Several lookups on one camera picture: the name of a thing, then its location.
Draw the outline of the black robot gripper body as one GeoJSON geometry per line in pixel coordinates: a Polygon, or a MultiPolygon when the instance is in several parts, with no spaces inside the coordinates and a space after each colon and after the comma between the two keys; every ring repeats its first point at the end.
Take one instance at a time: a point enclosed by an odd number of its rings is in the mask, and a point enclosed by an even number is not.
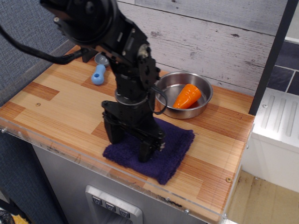
{"type": "Polygon", "coordinates": [[[103,119],[119,123],[124,130],[136,138],[150,142],[155,150],[165,147],[165,134],[153,118],[155,113],[155,94],[149,93],[143,101],[137,104],[122,104],[120,102],[103,101],[103,119]]]}

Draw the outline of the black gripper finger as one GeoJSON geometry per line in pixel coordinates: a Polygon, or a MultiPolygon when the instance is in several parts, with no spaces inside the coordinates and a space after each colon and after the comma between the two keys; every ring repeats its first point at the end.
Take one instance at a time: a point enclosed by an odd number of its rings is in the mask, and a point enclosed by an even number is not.
{"type": "Polygon", "coordinates": [[[108,139],[112,144],[120,143],[123,140],[125,132],[119,123],[104,120],[104,125],[108,139]]]}
{"type": "Polygon", "coordinates": [[[143,141],[140,145],[138,160],[140,162],[147,162],[154,151],[155,147],[152,143],[143,141]]]}

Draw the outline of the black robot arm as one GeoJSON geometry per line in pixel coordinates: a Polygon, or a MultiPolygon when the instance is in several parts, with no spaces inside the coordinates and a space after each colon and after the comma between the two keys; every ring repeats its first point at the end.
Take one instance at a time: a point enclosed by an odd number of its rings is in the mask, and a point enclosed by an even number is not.
{"type": "Polygon", "coordinates": [[[148,161],[164,148],[165,134],[153,117],[160,70],[147,36],[114,0],[42,0],[41,5],[70,41],[108,58],[116,80],[116,100],[102,103],[108,138],[116,144],[132,134],[141,141],[139,161],[148,161]]]}

